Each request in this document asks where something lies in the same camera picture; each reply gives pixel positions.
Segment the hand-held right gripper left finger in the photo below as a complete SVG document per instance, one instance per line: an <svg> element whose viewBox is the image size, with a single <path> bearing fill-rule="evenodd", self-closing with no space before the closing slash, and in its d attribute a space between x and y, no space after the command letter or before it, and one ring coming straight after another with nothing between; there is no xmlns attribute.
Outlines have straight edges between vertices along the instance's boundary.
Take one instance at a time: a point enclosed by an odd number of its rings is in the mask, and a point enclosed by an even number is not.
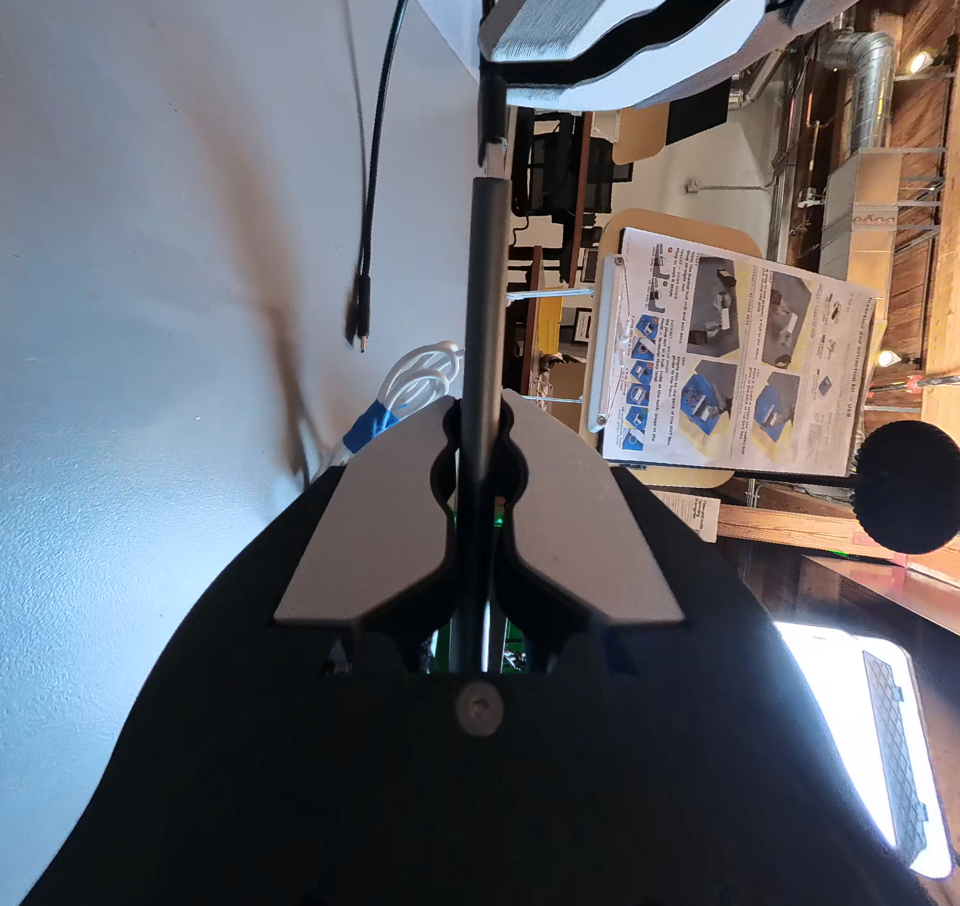
<svg viewBox="0 0 960 906"><path fill-rule="evenodd" d="M277 624L422 640L450 619L457 600L447 480L458 406L438 399L342 468L273 614Z"/></svg>

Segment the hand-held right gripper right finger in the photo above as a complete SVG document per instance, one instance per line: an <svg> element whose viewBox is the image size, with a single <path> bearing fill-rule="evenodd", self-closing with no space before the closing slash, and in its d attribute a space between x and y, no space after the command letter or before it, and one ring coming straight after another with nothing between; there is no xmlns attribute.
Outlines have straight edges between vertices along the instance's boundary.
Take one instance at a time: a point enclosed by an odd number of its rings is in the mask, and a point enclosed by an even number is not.
<svg viewBox="0 0 960 906"><path fill-rule="evenodd" d="M515 476L505 525L522 570L614 626L685 616L610 465L570 428L502 392L503 446Z"/></svg>

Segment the grey metal usb hub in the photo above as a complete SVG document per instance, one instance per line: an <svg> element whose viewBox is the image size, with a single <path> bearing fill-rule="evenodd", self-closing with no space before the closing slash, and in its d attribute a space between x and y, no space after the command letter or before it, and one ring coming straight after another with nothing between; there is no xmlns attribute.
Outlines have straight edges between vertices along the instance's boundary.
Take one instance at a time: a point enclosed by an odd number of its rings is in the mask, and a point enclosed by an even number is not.
<svg viewBox="0 0 960 906"><path fill-rule="evenodd" d="M484 672L488 655L484 623L493 575L509 206L507 180L473 180L458 473L462 594L452 633L457 655L451 660L452 668L464 674Z"/></svg>

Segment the white paper sheet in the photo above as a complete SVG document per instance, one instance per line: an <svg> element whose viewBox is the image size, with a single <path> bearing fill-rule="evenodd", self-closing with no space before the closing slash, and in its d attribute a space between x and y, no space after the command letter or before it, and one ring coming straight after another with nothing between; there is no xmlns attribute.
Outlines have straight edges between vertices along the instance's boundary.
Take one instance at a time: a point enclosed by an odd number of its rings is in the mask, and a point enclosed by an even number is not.
<svg viewBox="0 0 960 906"><path fill-rule="evenodd" d="M715 544L718 538L721 500L707 495L682 493L671 489L652 489L653 494L704 542Z"/></svg>

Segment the document stand with wooden board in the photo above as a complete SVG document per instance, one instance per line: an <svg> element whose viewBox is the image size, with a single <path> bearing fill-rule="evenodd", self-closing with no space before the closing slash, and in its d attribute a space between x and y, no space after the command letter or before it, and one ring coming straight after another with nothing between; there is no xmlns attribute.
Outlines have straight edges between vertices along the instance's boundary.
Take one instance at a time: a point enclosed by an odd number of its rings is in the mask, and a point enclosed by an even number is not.
<svg viewBox="0 0 960 906"><path fill-rule="evenodd" d="M745 232L738 229L705 223L691 218L649 212L642 209L630 209L614 216L605 227L597 252L596 281L593 284L577 288L577 291L586 291L587 296L576 297L574 302L576 306L593 309L594 315L599 314L604 291L603 273L606 258L617 253L621 233L627 228L656 233L673 240L700 242L741 256L751 256L757 259L762 257L762 251L757 243ZM573 361L582 362L586 365L580 429L576 433L591 448L599 449L602 441L600 433L589 430L594 354L595 344L591 341L586 347L586 359L584 361ZM535 403L537 379L540 373L548 370L552 364L547 365L547 355L541 355L534 350L530 351L530 359L533 363L532 371L527 377L527 383L522 386L521 393ZM720 469L654 465L647 465L641 469L633 463L630 463L629 467L639 480L648 487L672 489L694 495L711 494L734 476L733 471Z"/></svg>

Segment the black office monitors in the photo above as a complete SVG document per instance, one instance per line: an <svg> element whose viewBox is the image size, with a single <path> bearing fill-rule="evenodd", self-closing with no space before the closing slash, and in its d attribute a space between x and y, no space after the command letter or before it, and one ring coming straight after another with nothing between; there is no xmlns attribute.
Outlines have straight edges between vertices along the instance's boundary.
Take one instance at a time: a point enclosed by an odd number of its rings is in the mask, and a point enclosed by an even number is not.
<svg viewBox="0 0 960 906"><path fill-rule="evenodd" d="M573 216L579 195L584 117L548 113L534 118L539 121L545 122L547 129L532 133L525 176L521 185L513 188L513 213L520 217ZM617 169L613 143L591 137L583 193L585 213L611 213Z"/></svg>

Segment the cardboard box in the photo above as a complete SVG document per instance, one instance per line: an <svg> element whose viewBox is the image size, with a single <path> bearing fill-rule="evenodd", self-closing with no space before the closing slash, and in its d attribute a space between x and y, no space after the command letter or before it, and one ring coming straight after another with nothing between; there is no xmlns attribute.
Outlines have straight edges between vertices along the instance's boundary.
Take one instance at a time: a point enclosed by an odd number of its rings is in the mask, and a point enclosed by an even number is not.
<svg viewBox="0 0 960 906"><path fill-rule="evenodd" d="M557 362L541 372L535 384L535 405L573 432L579 432L587 366Z"/></svg>

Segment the printed instruction sheet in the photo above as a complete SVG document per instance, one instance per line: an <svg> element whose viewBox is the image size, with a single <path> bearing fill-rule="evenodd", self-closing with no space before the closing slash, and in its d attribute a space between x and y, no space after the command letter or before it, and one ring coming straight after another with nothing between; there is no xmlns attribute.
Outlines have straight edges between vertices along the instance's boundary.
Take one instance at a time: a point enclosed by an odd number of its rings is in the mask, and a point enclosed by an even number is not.
<svg viewBox="0 0 960 906"><path fill-rule="evenodd" d="M591 425L608 461L846 474L877 309L868 288L628 227L604 294Z"/></svg>

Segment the studio softbox light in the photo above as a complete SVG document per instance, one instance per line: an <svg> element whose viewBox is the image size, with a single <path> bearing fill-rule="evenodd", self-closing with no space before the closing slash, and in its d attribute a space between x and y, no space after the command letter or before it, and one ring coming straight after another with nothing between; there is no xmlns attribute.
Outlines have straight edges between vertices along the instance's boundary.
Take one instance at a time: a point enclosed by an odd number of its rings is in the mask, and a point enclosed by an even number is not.
<svg viewBox="0 0 960 906"><path fill-rule="evenodd" d="M777 622L882 836L925 879L954 873L913 661L889 640Z"/></svg>

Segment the silver air duct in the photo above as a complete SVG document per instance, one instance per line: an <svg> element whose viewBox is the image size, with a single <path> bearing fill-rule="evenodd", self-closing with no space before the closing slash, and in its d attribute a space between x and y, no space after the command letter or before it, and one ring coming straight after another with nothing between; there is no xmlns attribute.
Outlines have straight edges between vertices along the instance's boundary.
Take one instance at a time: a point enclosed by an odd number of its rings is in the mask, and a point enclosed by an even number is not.
<svg viewBox="0 0 960 906"><path fill-rule="evenodd" d="M826 68L846 72L850 82L845 158L889 142L898 62L896 41L886 32L842 32L822 58Z"/></svg>

